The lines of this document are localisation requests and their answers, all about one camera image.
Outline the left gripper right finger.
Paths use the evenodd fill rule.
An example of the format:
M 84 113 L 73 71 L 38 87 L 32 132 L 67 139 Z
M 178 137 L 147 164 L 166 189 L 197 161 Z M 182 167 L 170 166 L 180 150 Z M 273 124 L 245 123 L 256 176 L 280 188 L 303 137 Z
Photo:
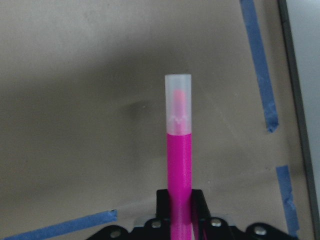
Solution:
M 278 228 L 257 222 L 245 231 L 230 225 L 225 219 L 212 216 L 202 190 L 193 189 L 191 195 L 192 225 L 197 240 L 296 240 Z

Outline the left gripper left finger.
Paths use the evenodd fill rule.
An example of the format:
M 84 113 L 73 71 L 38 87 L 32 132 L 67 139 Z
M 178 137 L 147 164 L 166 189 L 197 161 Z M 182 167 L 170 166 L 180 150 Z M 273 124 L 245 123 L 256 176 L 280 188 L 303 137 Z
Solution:
M 156 191 L 155 217 L 132 231 L 119 225 L 109 225 L 92 236 L 90 240 L 169 240 L 171 238 L 171 207 L 168 190 Z

